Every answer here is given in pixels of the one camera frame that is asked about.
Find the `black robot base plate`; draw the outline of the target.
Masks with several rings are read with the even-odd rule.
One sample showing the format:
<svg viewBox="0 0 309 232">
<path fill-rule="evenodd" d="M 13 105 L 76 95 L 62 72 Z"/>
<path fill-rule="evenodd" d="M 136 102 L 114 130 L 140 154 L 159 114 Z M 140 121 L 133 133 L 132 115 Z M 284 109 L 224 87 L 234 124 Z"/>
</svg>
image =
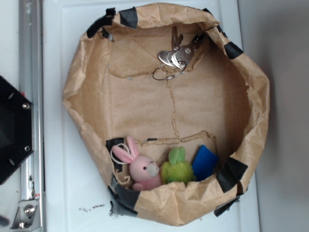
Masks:
<svg viewBox="0 0 309 232">
<path fill-rule="evenodd" d="M 33 152 L 32 103 L 0 78 L 0 183 Z"/>
</svg>

